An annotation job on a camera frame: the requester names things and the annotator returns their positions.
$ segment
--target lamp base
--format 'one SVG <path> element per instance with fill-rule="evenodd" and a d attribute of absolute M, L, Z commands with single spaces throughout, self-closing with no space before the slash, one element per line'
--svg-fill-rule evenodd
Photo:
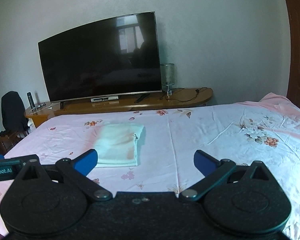
<path fill-rule="evenodd" d="M 171 85 L 166 85 L 167 86 L 167 96 L 171 96 L 172 95 L 172 87 Z"/>

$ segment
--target black flat screen tv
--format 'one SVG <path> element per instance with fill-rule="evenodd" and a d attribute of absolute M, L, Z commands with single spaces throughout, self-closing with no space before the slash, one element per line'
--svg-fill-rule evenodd
<path fill-rule="evenodd" d="M 85 24 L 38 47 L 51 102 L 161 91 L 154 12 Z"/>

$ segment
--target pink floral bedsheet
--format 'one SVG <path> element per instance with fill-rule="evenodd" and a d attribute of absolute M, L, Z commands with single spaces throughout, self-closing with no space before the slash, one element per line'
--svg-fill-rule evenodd
<path fill-rule="evenodd" d="M 95 168 L 89 179 L 114 195 L 117 191 L 178 194 L 203 178 L 193 164 L 197 149 L 244 165 L 262 160 L 292 204 L 284 232 L 300 240 L 300 109 L 272 93 L 260 102 L 58 116 L 24 138 L 6 158 L 37 154 L 42 164 L 74 159 L 92 147 L 98 126 L 122 122 L 145 126 L 138 141 L 138 166 Z M 0 182 L 0 201 L 10 184 Z M 1 217 L 0 233 L 7 234 Z"/>

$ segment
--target folded white towel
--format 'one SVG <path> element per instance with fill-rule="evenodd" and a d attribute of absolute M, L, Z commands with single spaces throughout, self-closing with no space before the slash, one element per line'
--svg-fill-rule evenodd
<path fill-rule="evenodd" d="M 101 126 L 93 145 L 98 153 L 96 168 L 137 166 L 137 141 L 143 127 L 136 123 Z"/>

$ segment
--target curved wooden shelf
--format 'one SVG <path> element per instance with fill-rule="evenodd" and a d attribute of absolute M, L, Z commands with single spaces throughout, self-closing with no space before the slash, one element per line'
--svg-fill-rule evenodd
<path fill-rule="evenodd" d="M 151 93 L 148 98 L 138 104 L 135 104 L 134 101 L 140 95 L 121 96 L 119 100 L 97 103 L 91 103 L 88 101 L 89 99 L 66 101 L 64 103 L 64 109 L 62 110 L 60 110 L 59 104 L 53 105 L 52 109 L 45 108 L 36 113 L 32 113 L 30 107 L 28 107 L 25 112 L 25 117 L 32 118 L 34 125 L 38 127 L 51 117 L 63 114 L 93 114 L 197 107 L 204 106 L 204 104 L 212 98 L 213 91 L 211 88 L 206 88 L 202 89 L 197 97 L 195 97 L 196 94 L 196 88 L 176 89 L 169 98 L 165 98 L 165 94 L 163 93 Z"/>

